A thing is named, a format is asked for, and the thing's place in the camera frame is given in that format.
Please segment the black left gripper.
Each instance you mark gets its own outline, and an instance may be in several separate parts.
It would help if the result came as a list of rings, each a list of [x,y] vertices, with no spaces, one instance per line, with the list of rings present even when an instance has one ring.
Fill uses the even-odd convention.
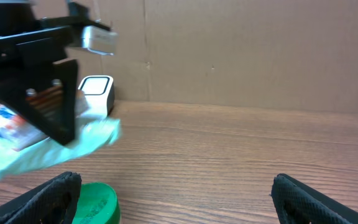
[[[0,1],[0,104],[66,145],[75,139],[78,63],[66,48],[80,48],[88,8],[67,2],[69,14],[38,19],[29,1]]]

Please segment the green lid jar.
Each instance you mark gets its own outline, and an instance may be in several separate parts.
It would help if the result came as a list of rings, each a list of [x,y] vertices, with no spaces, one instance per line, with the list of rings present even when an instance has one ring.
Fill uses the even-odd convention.
[[[114,189],[102,182],[82,184],[72,224],[121,224],[121,209]]]

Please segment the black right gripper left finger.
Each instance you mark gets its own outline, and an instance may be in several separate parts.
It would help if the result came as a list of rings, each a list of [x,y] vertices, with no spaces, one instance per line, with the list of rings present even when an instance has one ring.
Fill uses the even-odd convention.
[[[64,172],[0,206],[0,224],[71,224],[81,190],[81,175]]]

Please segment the orange small box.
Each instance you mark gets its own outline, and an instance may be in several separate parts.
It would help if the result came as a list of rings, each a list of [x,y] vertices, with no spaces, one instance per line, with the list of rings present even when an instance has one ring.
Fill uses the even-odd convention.
[[[67,111],[69,104],[61,85],[26,96],[22,103],[30,110],[30,121],[0,104],[0,139],[11,143],[14,151],[21,151],[51,135],[65,144],[71,142],[75,138],[74,119],[89,107],[81,90],[69,101],[75,106],[72,112]]]

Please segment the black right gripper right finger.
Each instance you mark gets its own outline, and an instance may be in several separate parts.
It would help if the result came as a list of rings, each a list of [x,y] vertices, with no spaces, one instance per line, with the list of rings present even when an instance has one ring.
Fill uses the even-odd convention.
[[[358,224],[358,212],[286,174],[278,174],[271,197],[281,224]]]

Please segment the teal tissue packet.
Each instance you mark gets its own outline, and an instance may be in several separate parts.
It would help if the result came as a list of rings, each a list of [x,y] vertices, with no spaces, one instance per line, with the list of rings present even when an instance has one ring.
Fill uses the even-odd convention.
[[[77,121],[76,139],[65,146],[47,138],[21,151],[14,151],[13,144],[0,139],[0,180],[87,156],[103,146],[114,144],[121,136],[119,119],[78,118]]]

